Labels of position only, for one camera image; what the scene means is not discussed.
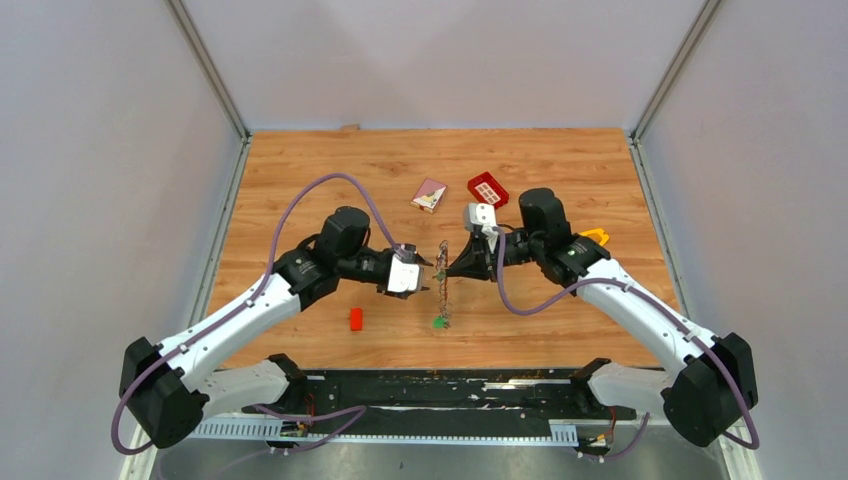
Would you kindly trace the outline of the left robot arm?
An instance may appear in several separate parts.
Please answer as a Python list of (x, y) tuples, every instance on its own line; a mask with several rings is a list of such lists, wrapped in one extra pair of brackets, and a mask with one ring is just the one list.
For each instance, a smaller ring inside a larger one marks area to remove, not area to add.
[(124, 352), (116, 416), (129, 411), (165, 449), (204, 420), (254, 404), (298, 411), (306, 386), (283, 354), (251, 367), (222, 363), (272, 326), (334, 293), (341, 280), (373, 284), (378, 293), (406, 299), (424, 290), (428, 266), (413, 244), (369, 247), (370, 217), (344, 206), (319, 233), (283, 253), (247, 291), (200, 323), (153, 343), (140, 337)]

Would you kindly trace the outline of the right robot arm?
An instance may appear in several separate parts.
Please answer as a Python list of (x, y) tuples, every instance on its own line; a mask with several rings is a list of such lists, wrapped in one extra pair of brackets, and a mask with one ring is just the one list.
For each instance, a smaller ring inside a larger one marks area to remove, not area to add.
[[(580, 371), (571, 403), (584, 417), (609, 406), (660, 415), (688, 442), (706, 447), (719, 437), (755, 450), (752, 409), (758, 389), (752, 349), (736, 333), (719, 336), (645, 290), (599, 242), (572, 230), (563, 203), (549, 188), (519, 197), (522, 224), (506, 230), (494, 206), (464, 211), (469, 240), (447, 276), (488, 280), (512, 313), (530, 316), (568, 295), (594, 306), (647, 348), (660, 369), (597, 359)], [(506, 293), (504, 270), (534, 263), (561, 292), (537, 307), (519, 308)]]

